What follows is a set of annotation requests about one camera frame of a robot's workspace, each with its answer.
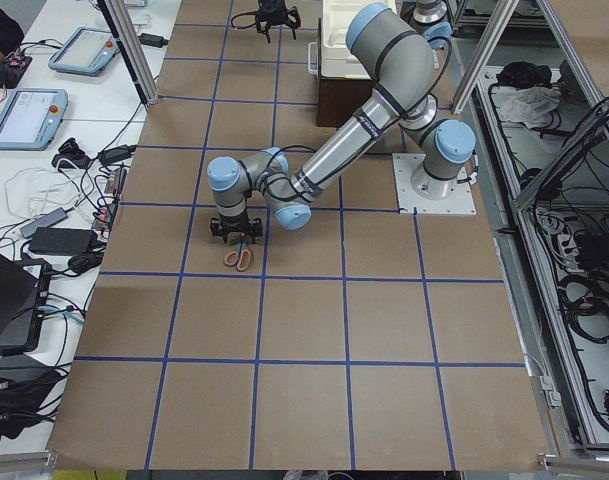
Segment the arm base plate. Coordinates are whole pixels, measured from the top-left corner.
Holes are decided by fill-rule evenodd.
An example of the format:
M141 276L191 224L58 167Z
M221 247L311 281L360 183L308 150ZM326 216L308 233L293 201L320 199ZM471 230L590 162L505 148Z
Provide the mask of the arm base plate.
M424 169L424 154L393 154L398 210L402 214L475 216L476 208L466 168L456 179L437 180Z

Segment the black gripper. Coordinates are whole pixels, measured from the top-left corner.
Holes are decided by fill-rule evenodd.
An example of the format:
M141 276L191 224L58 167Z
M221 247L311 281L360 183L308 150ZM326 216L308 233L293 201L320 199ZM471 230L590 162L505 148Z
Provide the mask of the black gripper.
M293 39L297 40L296 31L299 27L299 11L296 6L288 8L284 0L259 0L255 13L255 25L263 28L263 35L270 44L270 28L285 25L291 28Z
M232 233L243 234L243 241L253 245L254 240L262 236L262 221L260 218L250 219L247 213L236 216L219 215L210 219L210 230L214 237L222 238L227 245L232 245Z

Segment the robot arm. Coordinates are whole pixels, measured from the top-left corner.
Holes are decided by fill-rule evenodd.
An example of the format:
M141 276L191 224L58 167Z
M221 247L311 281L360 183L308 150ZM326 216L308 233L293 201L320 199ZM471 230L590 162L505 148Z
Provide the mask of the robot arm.
M449 119L437 109L431 94L429 41L381 2L357 12L345 40L375 82L370 98L293 174L278 148L241 160L228 156L212 160L207 179L218 212L210 221L213 236L262 236L261 221L247 212L253 192L264 197L284 229L303 227L310 220L311 203L394 125L425 154L411 176L414 190L431 200L448 196L473 157L476 138L464 122Z
M446 20L447 6L444 1L405 1L410 7L402 10L401 18L420 33L433 49L444 48L450 41L452 27ZM255 11L246 12L253 17L256 31L264 35L270 43L269 31L273 26L284 25L296 38L296 30L301 27L298 9L288 8L284 1L258 1Z

